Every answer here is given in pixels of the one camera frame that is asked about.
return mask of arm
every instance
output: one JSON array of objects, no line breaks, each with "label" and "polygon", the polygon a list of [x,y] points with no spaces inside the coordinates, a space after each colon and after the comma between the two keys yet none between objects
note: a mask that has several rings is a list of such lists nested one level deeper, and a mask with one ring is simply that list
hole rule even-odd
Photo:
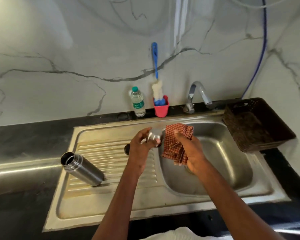
[{"label": "arm", "polygon": [[227,225],[233,239],[284,239],[266,224],[229,186],[202,152],[200,141],[175,131],[188,156],[187,166],[199,178]]},{"label": "arm", "polygon": [[149,150],[160,143],[160,140],[140,143],[150,129],[146,128],[139,131],[131,140],[127,166],[123,171],[109,208],[92,240],[127,239],[132,202],[138,179],[145,169]]}]

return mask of chrome faucet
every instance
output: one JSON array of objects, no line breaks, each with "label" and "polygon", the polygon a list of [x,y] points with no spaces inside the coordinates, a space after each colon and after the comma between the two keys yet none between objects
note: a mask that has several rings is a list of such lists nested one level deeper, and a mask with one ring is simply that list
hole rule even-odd
[{"label": "chrome faucet", "polygon": [[212,104],[212,101],[211,99],[207,96],[207,92],[206,90],[204,89],[204,86],[202,85],[201,82],[199,81],[195,81],[191,84],[191,87],[190,87],[190,90],[189,90],[189,95],[188,95],[188,101],[187,103],[185,104],[184,108],[183,108],[183,112],[185,113],[189,113],[189,114],[192,114],[195,112],[195,109],[193,107],[193,104],[192,104],[192,99],[193,99],[193,95],[195,93],[195,90],[196,90],[196,87],[198,87],[199,89],[199,92],[201,94],[201,97],[204,101],[204,103],[206,105],[208,104]]}]

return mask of bottle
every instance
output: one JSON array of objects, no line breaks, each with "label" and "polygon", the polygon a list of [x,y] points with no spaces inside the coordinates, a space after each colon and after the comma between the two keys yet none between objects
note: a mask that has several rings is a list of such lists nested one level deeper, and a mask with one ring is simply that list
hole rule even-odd
[{"label": "bottle", "polygon": [[138,89],[138,87],[133,87],[132,92],[130,94],[134,113],[137,117],[142,117],[146,114],[145,103],[143,101],[142,92]]}]

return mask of pink plastic holder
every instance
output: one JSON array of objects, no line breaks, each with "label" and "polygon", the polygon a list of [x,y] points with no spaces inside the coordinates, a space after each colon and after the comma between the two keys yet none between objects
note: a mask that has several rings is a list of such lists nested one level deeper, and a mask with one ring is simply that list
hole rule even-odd
[{"label": "pink plastic holder", "polygon": [[155,106],[155,103],[153,102],[154,105],[154,113],[156,116],[163,118],[166,117],[168,113],[168,108],[169,108],[169,101],[168,101],[168,96],[164,95],[163,96],[164,100],[166,101],[166,105],[163,106]]}]

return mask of cloth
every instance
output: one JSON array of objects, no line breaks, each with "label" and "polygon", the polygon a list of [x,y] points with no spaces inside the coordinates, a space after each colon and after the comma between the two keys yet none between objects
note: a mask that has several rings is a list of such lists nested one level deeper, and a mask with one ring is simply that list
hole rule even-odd
[{"label": "cloth", "polygon": [[220,239],[225,240],[226,238],[224,237],[218,238],[212,236],[200,237],[194,234],[189,228],[180,227],[177,228],[176,230],[171,230],[164,233],[158,233],[150,237],[147,237],[145,239],[146,240],[220,240]]},{"label": "cloth", "polygon": [[189,140],[192,139],[193,126],[188,126],[181,123],[167,125],[164,136],[163,153],[161,156],[174,160],[175,165],[186,165],[188,157],[185,153],[183,145],[174,136],[174,130],[178,130]]}]

